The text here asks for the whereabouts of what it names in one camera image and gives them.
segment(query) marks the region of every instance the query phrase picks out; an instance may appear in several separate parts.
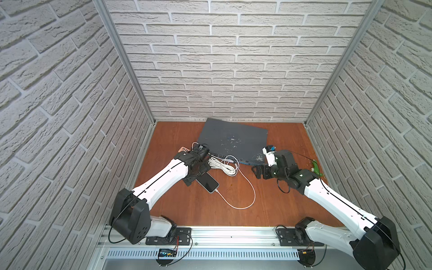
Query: wooden table surface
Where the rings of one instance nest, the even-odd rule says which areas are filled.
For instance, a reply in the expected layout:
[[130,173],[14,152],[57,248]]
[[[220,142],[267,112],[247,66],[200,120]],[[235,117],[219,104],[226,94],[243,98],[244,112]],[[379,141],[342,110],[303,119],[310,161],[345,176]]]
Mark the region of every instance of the wooden table surface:
[[[268,130],[267,144],[276,150],[287,149],[317,159],[305,128],[300,123],[243,123]],[[204,122],[158,122],[151,138],[140,174],[135,183],[145,183],[175,156],[180,147],[191,148],[204,127]],[[299,168],[311,168],[311,162],[298,155]],[[154,205],[152,216],[164,215],[181,226],[294,226],[309,216],[330,225],[342,223],[324,208],[296,190],[282,193],[276,179],[256,179],[251,166],[241,164],[243,174],[253,184],[257,198],[253,206],[237,210],[227,205],[216,192],[210,194],[196,181],[191,186],[180,180]],[[235,207],[246,207],[254,199],[250,184],[239,173],[227,176],[219,169],[209,173],[219,182],[219,192]],[[280,181],[283,190],[288,186]]]

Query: phone screen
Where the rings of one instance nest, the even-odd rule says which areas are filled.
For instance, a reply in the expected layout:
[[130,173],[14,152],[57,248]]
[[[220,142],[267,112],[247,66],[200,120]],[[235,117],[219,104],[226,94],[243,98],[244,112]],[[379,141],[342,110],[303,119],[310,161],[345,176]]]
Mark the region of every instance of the phone screen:
[[197,181],[210,193],[213,193],[219,186],[219,183],[208,173],[197,176]]

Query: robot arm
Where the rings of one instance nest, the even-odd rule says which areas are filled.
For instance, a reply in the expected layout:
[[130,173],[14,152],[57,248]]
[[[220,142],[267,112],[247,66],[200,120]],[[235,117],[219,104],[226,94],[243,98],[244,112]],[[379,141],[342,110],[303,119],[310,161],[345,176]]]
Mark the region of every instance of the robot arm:
[[396,226],[390,219],[378,219],[332,190],[315,173],[299,170],[291,152],[275,151],[270,146],[263,152],[266,156],[274,156],[270,157],[271,163],[276,162],[260,169],[266,173],[263,173],[265,179],[265,175],[271,175],[286,181],[290,188],[320,204],[347,227],[347,230],[334,228],[307,217],[295,226],[299,243],[328,244],[353,256],[367,270],[384,270],[399,255]]
[[144,184],[118,192],[110,216],[110,225],[132,244],[144,237],[172,238],[176,224],[165,217],[150,216],[156,201],[183,179],[187,186],[210,170],[206,160],[209,150],[202,145],[179,152],[170,163]]
[[[179,152],[146,183],[132,191],[121,190],[111,212],[112,228],[132,244],[150,236],[171,239],[176,228],[174,222],[165,217],[150,216],[149,211],[179,180],[183,179],[189,186],[197,176],[210,170],[206,160],[208,152],[202,145],[189,152]],[[399,241],[391,220],[378,219],[332,190],[315,173],[299,170],[290,151],[275,151],[274,146],[267,146],[263,153],[269,164],[252,168],[257,178],[262,174],[264,179],[286,181],[290,188],[320,204],[347,227],[346,230],[334,228],[307,217],[295,226],[297,242],[328,244],[353,256],[367,270],[384,270],[398,256]]]

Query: green object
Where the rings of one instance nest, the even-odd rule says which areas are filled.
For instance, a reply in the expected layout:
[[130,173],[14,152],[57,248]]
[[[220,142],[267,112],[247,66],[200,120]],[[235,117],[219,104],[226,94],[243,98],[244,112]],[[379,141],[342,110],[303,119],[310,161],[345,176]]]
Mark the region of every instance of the green object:
[[319,177],[322,177],[324,174],[320,173],[320,168],[318,167],[318,163],[315,159],[312,160],[312,164],[314,165],[314,167],[311,168],[311,171],[314,172]]

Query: black mounting plate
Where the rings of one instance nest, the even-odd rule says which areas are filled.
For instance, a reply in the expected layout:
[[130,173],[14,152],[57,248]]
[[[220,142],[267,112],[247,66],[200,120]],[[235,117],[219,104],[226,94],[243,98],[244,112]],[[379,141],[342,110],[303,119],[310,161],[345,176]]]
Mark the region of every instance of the black mounting plate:
[[[278,228],[276,229],[277,232],[277,238],[279,239],[279,243],[281,247],[304,247],[304,246],[308,246],[309,243],[306,242],[304,244],[299,244],[297,243],[297,241],[294,239],[294,232],[295,232],[295,228],[292,229],[285,229],[285,228]],[[320,243],[320,242],[315,242],[315,247],[323,247],[324,244]]]
[[[177,227],[175,230],[175,237],[178,236],[178,245],[179,246],[189,246],[191,244],[191,238],[188,237],[185,233],[188,235],[191,235],[192,228],[188,227]],[[164,237],[147,237],[146,238],[146,245],[148,246],[167,246],[167,245],[176,245],[177,241],[172,241],[172,243],[169,243],[166,238]]]

